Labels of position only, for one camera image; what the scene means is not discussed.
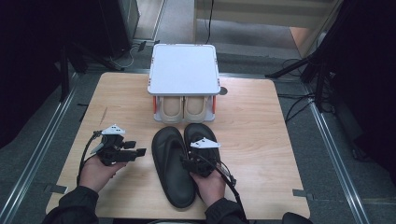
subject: shoe insole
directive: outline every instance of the shoe insole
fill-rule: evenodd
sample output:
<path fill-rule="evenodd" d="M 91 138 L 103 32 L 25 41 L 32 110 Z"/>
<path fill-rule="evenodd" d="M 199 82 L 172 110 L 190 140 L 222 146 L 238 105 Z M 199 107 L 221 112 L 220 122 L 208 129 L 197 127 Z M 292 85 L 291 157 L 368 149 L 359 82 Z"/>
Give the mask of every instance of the shoe insole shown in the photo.
<path fill-rule="evenodd" d="M 186 101 L 186 110 L 192 115 L 202 113 L 205 108 L 205 97 L 204 96 L 189 96 Z"/>
<path fill-rule="evenodd" d="M 164 96 L 163 97 L 163 113 L 167 116 L 175 116 L 180 112 L 180 97 L 179 96 Z"/>

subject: black cable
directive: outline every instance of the black cable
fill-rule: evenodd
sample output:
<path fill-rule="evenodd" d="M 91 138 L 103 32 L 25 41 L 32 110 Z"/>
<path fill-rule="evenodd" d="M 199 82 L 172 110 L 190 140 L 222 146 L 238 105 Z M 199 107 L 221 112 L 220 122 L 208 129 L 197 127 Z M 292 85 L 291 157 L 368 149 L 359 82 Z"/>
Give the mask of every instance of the black cable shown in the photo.
<path fill-rule="evenodd" d="M 81 176 L 81 171 L 82 168 L 84 167 L 85 164 L 85 154 L 87 154 L 87 150 L 90 147 L 91 142 L 93 141 L 93 139 L 97 138 L 98 136 L 100 136 L 100 134 L 102 133 L 102 131 L 95 131 L 93 132 L 92 137 L 90 138 L 90 140 L 88 141 L 87 145 L 84 148 L 84 151 L 82 152 L 82 157 L 81 157 L 81 161 L 79 162 L 79 167 L 78 167 L 78 175 L 77 175 L 77 186 L 79 184 L 79 178 Z"/>
<path fill-rule="evenodd" d="M 204 4 L 204 24 L 205 24 L 206 31 L 209 32 L 209 29 L 207 28 L 207 24 L 206 24 L 206 5 L 205 5 L 205 1 L 202 1 L 202 3 Z"/>
<path fill-rule="evenodd" d="M 305 97 L 306 95 L 295 95 L 295 94 L 282 94 L 282 93 L 279 93 L 277 96 L 280 97 L 280 98 L 286 98 L 286 99 L 300 99 L 302 97 Z"/>
<path fill-rule="evenodd" d="M 160 220 L 155 220 L 152 222 L 149 222 L 147 224 L 160 224 L 160 223 L 180 223 L 180 224 L 186 224 L 187 222 L 185 220 L 174 220 L 174 219 L 160 219 Z M 189 224 L 199 224 L 198 222 L 188 222 Z"/>
<path fill-rule="evenodd" d="M 314 65 L 314 66 L 322 66 L 322 65 L 323 65 L 323 62 L 321 62 L 321 63 L 314 63 L 314 62 L 313 62 L 314 60 L 311 60 L 311 58 L 314 58 L 314 60 L 315 60 L 315 57 L 312 57 L 311 55 L 309 55 L 308 57 L 306 57 L 306 61 L 307 61 L 308 63 Z"/>
<path fill-rule="evenodd" d="M 334 109 L 332 108 L 332 103 L 331 103 L 331 95 L 332 95 L 332 87 L 330 84 L 330 75 L 327 75 L 324 77 L 323 80 L 323 90 L 321 92 L 321 100 L 320 102 L 315 101 L 316 104 L 320 104 L 321 112 L 324 113 L 334 113 Z"/>
<path fill-rule="evenodd" d="M 207 40 L 206 43 L 207 44 L 209 42 L 210 39 L 210 25 L 212 23 L 212 14 L 213 14 L 213 5 L 215 4 L 215 0 L 212 0 L 212 7 L 210 8 L 210 16 L 209 16 L 209 32 L 207 34 Z"/>
<path fill-rule="evenodd" d="M 286 115 L 285 122 L 287 123 L 290 119 L 294 118 L 298 113 L 300 113 L 301 111 L 303 111 L 303 110 L 301 110 L 301 111 L 297 112 L 297 114 L 294 114 L 294 115 L 292 116 L 292 118 L 289 119 L 289 115 L 290 115 L 290 113 L 291 113 L 291 110 L 292 110 L 300 101 L 302 101 L 302 100 L 305 99 L 305 98 L 313 97 L 313 96 L 314 96 L 314 94 L 311 92 L 311 93 L 308 93 L 308 94 L 306 94 L 306 95 L 300 97 L 300 99 L 298 99 L 296 102 L 294 102 L 294 104 L 290 107 L 290 109 L 289 109 L 289 111 L 288 111 L 288 114 Z"/>
<path fill-rule="evenodd" d="M 305 110 L 309 105 L 311 105 L 312 103 L 314 103 L 314 101 L 310 101 L 308 102 L 308 104 L 306 104 L 303 108 L 301 108 L 299 111 L 297 111 L 295 114 L 293 114 L 289 119 L 285 119 L 285 122 L 287 123 L 289 120 L 291 120 L 292 118 L 296 117 L 300 112 L 302 112 L 303 110 Z"/>
<path fill-rule="evenodd" d="M 300 61 L 300 59 L 287 59 L 285 62 L 282 63 L 282 69 L 285 69 L 285 63 L 290 62 L 292 60 Z M 300 77 L 303 73 L 300 71 L 300 67 L 297 68 L 299 75 L 293 74 L 292 72 L 288 72 L 289 75 L 293 77 Z"/>
<path fill-rule="evenodd" d="M 239 197 L 238 191 L 235 189 L 234 184 L 232 183 L 232 181 L 233 181 L 233 176 L 231 175 L 231 172 L 230 172 L 230 170 L 228 169 L 228 167 L 227 167 L 222 161 L 220 162 L 221 164 L 223 164 L 223 165 L 226 167 L 227 172 L 228 172 L 228 174 L 230 175 L 230 179 L 231 179 L 232 181 L 230 181 L 230 180 L 227 178 L 227 175 L 225 175 L 217 166 L 213 165 L 213 164 L 212 164 L 209 160 L 207 160 L 205 157 L 203 157 L 203 156 L 201 156 L 201 155 L 199 155 L 199 154 L 196 154 L 196 153 L 194 153 L 194 152 L 192 152 L 192 151 L 191 151 L 191 154 L 193 154 L 194 156 L 198 156 L 198 157 L 201 158 L 202 160 L 206 161 L 206 163 L 208 163 L 210 166 L 212 166 L 212 168 L 216 169 L 216 170 L 219 172 L 219 174 L 221 174 L 221 178 L 224 180 L 224 182 L 227 184 L 227 186 L 228 186 L 228 187 L 230 188 L 230 190 L 233 192 L 233 196 L 235 197 L 236 202 L 239 204 L 239 206 L 241 206 L 242 213 L 243 213 L 243 217 L 242 217 L 243 221 L 246 222 L 246 223 L 248 223 L 248 219 L 247 219 L 247 215 L 246 215 L 246 213 L 245 213 L 244 206 L 242 205 L 242 201 L 241 201 L 241 198 Z"/>

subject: black panel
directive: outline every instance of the black panel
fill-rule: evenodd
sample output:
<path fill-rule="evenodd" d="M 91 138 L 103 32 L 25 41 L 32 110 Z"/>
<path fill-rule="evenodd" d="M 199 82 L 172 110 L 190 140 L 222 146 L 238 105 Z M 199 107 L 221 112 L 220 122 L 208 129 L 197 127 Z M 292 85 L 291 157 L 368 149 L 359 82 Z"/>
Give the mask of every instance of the black panel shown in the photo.
<path fill-rule="evenodd" d="M 348 113 L 338 116 L 352 141 L 396 174 L 396 2 L 359 1 L 334 41 L 332 86 Z"/>
<path fill-rule="evenodd" d="M 0 148 L 12 141 L 59 86 L 56 20 L 51 2 L 0 3 Z"/>
<path fill-rule="evenodd" d="M 131 48 L 118 0 L 78 1 L 67 17 L 71 40 L 99 56 L 120 57 Z"/>

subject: hand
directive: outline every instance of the hand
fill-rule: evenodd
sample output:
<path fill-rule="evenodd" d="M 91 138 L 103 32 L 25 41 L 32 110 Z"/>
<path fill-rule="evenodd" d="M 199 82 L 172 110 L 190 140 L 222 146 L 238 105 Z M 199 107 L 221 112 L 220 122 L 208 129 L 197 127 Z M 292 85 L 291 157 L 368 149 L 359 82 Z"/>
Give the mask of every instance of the hand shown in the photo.
<path fill-rule="evenodd" d="M 108 180 L 126 164 L 126 162 L 117 162 L 116 164 L 105 166 L 99 157 L 95 155 L 85 162 L 81 171 L 79 185 L 99 192 Z"/>
<path fill-rule="evenodd" d="M 190 173 L 190 175 L 197 183 L 201 198 L 206 206 L 209 207 L 212 203 L 224 198 L 225 182 L 217 170 L 214 170 L 208 177 L 201 177 L 194 173 Z"/>

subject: gray floor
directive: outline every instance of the gray floor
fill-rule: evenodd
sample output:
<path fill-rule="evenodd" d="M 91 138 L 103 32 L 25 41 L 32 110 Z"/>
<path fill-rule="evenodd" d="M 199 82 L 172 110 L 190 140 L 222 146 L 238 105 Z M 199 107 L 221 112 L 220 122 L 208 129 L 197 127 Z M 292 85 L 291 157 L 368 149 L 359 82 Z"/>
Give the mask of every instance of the gray floor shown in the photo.
<path fill-rule="evenodd" d="M 167 0 L 157 39 L 162 43 L 190 43 L 192 40 L 191 1 Z M 219 71 L 224 76 L 263 78 L 282 69 L 287 59 L 299 58 L 287 27 L 275 27 L 234 22 L 213 21 L 210 43 L 218 52 Z M 205 21 L 198 22 L 197 42 L 205 42 Z M 149 69 L 152 48 L 142 52 L 133 51 L 134 63 L 126 72 Z M 129 63 L 128 55 L 118 62 Z M 79 120 L 106 69 L 90 63 L 87 74 L 78 75 L 74 97 L 65 111 L 46 154 L 38 167 L 21 204 L 11 223 L 40 223 L 45 215 L 50 194 L 44 192 L 48 184 L 56 183 L 67 154 L 73 144 Z M 306 94 L 304 84 L 294 75 L 285 75 L 275 80 L 278 94 Z M 5 207 L 7 199 L 34 154 L 41 136 L 50 123 L 50 118 L 59 105 L 60 89 L 56 90 L 36 111 L 19 136 L 0 149 L 0 204 Z M 284 115 L 295 99 L 279 97 Z M 301 101 L 293 113 L 307 104 Z M 396 223 L 396 188 L 388 173 L 374 162 L 359 162 L 351 155 L 348 143 L 334 114 L 323 115 L 331 130 L 333 140 L 343 159 L 354 186 L 363 202 L 363 208 L 371 223 Z M 311 220 L 314 223 L 359 223 L 355 220 L 331 157 L 324 144 L 315 117 L 308 107 L 288 122 L 288 132 L 293 147 L 304 190 L 309 197 Z M 111 223 L 111 218 L 102 218 L 101 223 Z M 280 223 L 276 220 L 257 223 Z"/>

